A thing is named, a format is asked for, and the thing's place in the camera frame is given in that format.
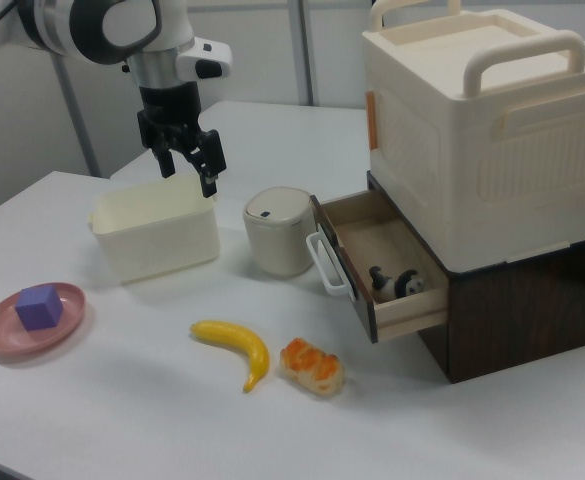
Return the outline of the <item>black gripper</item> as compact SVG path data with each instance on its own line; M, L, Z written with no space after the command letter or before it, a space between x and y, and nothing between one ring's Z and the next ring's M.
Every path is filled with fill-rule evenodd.
M226 170L226 160L219 133L202 131L198 117L201 101L194 81L170 88L139 88L143 109L138 112L141 143L152 148L161 175L171 177L175 166L169 144L157 140L161 132L174 133L177 143L185 148L186 160L198 173L202 195L217 193L216 181Z

